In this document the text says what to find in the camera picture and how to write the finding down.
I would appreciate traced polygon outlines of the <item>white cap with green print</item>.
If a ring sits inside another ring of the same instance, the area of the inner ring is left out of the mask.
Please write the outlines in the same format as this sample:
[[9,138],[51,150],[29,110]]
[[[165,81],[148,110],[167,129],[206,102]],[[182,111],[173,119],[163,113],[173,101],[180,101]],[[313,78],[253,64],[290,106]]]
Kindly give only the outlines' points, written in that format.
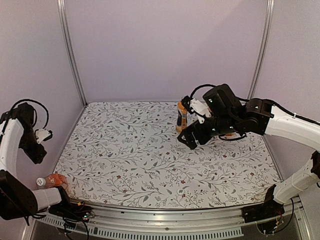
[[181,189],[178,189],[177,191],[177,194],[182,196],[184,194],[184,190],[181,188]]

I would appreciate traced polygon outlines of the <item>yellow dark-label bottle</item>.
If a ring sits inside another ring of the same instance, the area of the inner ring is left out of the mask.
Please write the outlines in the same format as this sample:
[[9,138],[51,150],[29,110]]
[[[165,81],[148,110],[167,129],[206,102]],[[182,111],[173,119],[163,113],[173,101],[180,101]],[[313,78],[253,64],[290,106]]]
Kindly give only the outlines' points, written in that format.
[[176,131],[181,133],[188,126],[187,121],[187,109],[183,106],[182,101],[179,101],[177,104],[177,121],[176,121]]

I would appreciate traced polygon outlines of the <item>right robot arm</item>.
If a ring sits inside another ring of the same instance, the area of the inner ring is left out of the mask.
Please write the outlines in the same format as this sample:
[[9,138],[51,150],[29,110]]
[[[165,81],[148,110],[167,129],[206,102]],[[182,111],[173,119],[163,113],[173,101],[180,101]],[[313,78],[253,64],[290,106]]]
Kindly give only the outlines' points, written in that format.
[[290,112],[270,99],[242,99],[227,84],[210,85],[202,96],[191,94],[181,104],[198,119],[181,131],[177,139],[191,150],[205,145],[213,137],[230,133],[243,139],[248,133],[282,137],[314,149],[307,163],[288,179],[269,187],[261,204],[243,207],[245,223],[284,213],[284,204],[320,181],[320,123]]

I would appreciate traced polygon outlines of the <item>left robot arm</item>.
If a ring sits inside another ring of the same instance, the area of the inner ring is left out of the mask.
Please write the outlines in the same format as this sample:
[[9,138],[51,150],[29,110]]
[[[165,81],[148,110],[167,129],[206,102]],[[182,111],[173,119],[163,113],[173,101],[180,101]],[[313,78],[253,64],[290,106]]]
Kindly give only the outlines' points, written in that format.
[[19,153],[38,165],[47,155],[42,143],[53,137],[45,126],[34,128],[38,116],[33,104],[43,107],[36,100],[21,99],[0,116],[0,217],[7,221],[28,221],[43,210],[56,209],[63,217],[75,211],[63,187],[31,190],[18,178]]

